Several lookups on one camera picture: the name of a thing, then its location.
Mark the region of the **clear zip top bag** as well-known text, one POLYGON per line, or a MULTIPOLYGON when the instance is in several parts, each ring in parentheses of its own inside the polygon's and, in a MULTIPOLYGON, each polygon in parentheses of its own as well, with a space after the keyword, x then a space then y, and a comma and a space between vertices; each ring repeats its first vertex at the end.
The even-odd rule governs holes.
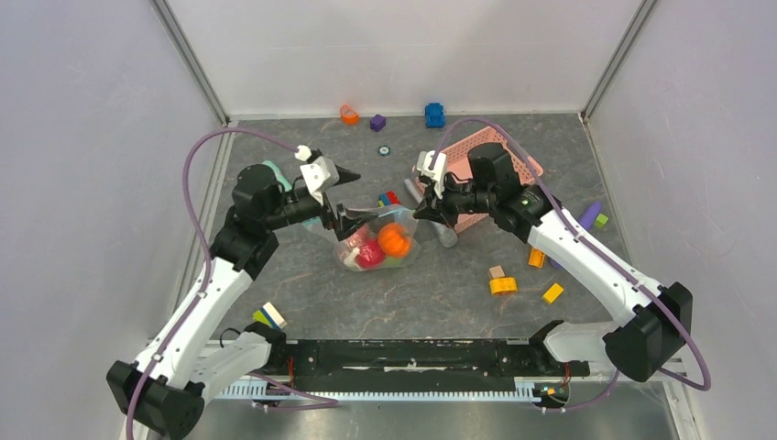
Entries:
POLYGON ((339 240, 333 230, 325 229, 318 218, 302 225, 309 233, 332 245, 337 264, 346 270, 397 269, 415 262, 421 246, 414 237, 419 221, 413 217, 411 209, 392 204, 358 212, 375 217, 343 240, 339 240))

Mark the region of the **white toy mushroom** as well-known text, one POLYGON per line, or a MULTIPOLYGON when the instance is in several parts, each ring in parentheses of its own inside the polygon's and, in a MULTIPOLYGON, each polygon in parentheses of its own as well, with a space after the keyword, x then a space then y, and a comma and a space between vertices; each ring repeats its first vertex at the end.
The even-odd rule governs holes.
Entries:
POLYGON ((361 266, 357 262, 360 249, 358 247, 351 248, 349 252, 343 257, 343 264, 351 270, 361 270, 361 266))

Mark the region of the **orange toy pumpkin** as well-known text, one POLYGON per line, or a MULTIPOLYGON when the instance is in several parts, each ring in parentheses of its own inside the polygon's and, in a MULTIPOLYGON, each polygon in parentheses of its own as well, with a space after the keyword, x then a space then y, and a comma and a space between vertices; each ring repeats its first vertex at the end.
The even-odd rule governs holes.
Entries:
POLYGON ((388 257, 402 259, 410 253, 412 239, 404 226, 390 223, 378 232, 378 245, 388 257))

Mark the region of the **green toy cabbage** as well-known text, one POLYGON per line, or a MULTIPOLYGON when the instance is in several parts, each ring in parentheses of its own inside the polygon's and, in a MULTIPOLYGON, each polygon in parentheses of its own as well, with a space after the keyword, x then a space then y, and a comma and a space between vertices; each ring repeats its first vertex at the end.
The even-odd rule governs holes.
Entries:
POLYGON ((406 267, 408 264, 409 262, 406 258, 386 257, 383 267, 385 269, 396 269, 406 267))

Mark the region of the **red toy apple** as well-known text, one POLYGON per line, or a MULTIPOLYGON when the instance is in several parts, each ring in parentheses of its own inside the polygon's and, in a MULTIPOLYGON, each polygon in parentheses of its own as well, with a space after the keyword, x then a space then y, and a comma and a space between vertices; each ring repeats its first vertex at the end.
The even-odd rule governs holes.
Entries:
POLYGON ((364 270, 371 270, 375 267, 379 267, 386 259, 386 253, 380 247, 376 239, 366 241, 359 249, 360 252, 357 262, 364 270))

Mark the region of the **pink toy peach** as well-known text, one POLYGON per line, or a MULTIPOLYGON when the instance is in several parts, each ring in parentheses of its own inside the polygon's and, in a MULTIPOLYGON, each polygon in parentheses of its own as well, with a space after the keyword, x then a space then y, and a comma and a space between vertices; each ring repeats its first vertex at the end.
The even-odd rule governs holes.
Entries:
POLYGON ((369 241, 372 237, 372 231, 367 226, 364 225, 360 227, 356 232, 354 232, 353 235, 351 235, 349 238, 345 240, 345 243, 350 248, 359 248, 362 246, 363 243, 366 241, 369 241))

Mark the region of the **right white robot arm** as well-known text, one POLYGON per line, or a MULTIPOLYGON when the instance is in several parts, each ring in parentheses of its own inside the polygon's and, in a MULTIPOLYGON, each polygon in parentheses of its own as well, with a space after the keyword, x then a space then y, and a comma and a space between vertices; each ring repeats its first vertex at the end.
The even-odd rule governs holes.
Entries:
POLYGON ((589 234, 541 181, 524 184, 507 148, 486 143, 467 156, 471 176, 458 181, 440 150, 423 151, 415 166, 425 190, 415 218, 454 226, 461 214, 487 214, 502 230, 558 262, 605 307, 614 329, 575 343, 570 332, 554 328, 529 350, 531 366, 552 374, 566 360, 602 355, 631 380, 644 382, 660 372, 679 376, 665 363, 683 347, 700 354, 691 337, 693 295, 680 282, 661 284, 630 266, 589 234))

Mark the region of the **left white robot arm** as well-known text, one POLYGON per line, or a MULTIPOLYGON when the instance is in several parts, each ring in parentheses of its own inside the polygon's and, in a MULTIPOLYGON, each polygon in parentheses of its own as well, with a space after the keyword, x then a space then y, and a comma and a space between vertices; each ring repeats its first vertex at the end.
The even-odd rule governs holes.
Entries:
POLYGON ((202 270, 169 321, 131 362, 116 361, 106 380, 126 415, 126 438, 136 424, 170 439, 185 438, 205 406, 248 372, 281 371, 288 361, 285 334, 270 325, 249 324, 233 343, 202 357, 216 326, 258 278, 279 246, 281 228, 318 218, 339 238, 366 223, 327 190, 359 180, 354 171, 328 159, 301 165, 302 185, 285 190, 275 172, 258 164, 241 170, 233 203, 213 243, 205 246, 202 270))

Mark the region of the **pink plastic basket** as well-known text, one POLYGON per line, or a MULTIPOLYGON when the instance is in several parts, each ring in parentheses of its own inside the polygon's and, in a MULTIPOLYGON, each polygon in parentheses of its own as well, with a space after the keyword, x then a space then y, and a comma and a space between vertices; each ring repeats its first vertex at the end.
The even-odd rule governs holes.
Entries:
POLYGON ((494 127, 487 126, 441 151, 446 156, 446 170, 454 174, 456 182, 470 181, 474 178, 481 179, 486 176, 484 170, 473 170, 469 160, 469 152, 472 149, 478 149, 484 144, 501 145, 505 154, 509 155, 512 168, 518 175, 521 185, 533 185, 536 183, 536 179, 531 174, 531 171, 534 171, 538 176, 543 175, 542 166, 532 156, 528 157, 529 164, 526 164, 509 148, 509 143, 503 135, 497 132, 494 127))

